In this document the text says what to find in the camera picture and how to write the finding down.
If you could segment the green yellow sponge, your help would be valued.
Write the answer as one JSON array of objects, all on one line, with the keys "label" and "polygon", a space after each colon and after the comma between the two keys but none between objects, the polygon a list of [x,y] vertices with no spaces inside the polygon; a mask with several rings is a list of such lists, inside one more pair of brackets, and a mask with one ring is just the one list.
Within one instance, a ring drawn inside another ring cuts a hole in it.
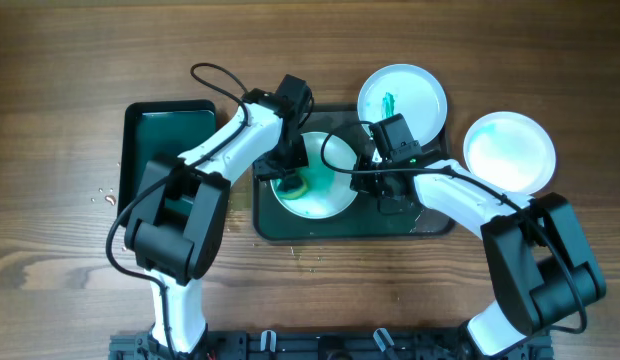
[{"label": "green yellow sponge", "polygon": [[304,176],[290,174],[279,181],[275,187],[275,194],[284,200],[295,200],[308,191],[308,182]]}]

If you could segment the white plate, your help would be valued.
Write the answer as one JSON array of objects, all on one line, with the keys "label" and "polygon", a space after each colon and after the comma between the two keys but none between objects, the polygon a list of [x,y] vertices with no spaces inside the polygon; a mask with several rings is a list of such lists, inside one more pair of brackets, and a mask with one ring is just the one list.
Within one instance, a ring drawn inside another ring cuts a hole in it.
[{"label": "white plate", "polygon": [[447,112],[447,98],[438,80],[425,69],[410,64],[377,70],[365,81],[357,100],[360,121],[376,123],[401,114],[420,145],[437,137]]},{"label": "white plate", "polygon": [[463,143],[471,173],[504,190],[533,194],[552,179],[557,157],[548,133],[533,119],[499,111],[478,119]]},{"label": "white plate", "polygon": [[320,150],[326,137],[324,132],[303,134],[308,156],[308,166],[299,170],[299,175],[307,184],[303,195],[285,199],[277,192],[281,180],[270,182],[277,201],[287,211],[302,218],[319,220],[336,216],[346,210],[357,196],[357,192],[350,188],[350,174],[334,172],[322,162]]}]

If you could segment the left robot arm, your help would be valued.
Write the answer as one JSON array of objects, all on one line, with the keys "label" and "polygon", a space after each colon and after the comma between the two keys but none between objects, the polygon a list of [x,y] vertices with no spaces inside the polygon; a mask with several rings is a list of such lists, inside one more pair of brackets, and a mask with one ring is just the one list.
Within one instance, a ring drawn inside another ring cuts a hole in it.
[{"label": "left robot arm", "polygon": [[234,117],[202,144],[149,160],[117,218],[140,268],[135,277],[152,287],[148,351],[163,359],[204,352],[201,279],[221,245],[232,185],[249,167],[272,180],[308,163],[299,132],[312,103],[306,81],[287,75],[275,92],[254,89],[236,101]]}]

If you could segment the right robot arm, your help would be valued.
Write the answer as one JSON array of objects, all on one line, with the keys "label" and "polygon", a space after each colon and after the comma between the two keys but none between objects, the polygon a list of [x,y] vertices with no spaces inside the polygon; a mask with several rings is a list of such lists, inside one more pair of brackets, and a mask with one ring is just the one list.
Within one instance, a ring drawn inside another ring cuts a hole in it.
[{"label": "right robot arm", "polygon": [[510,192],[426,152],[401,115],[361,125],[381,162],[356,165],[357,178],[393,180],[482,241],[495,300],[461,327],[476,354],[496,357],[546,332],[587,329],[586,308],[605,296],[606,283],[565,197]]}]

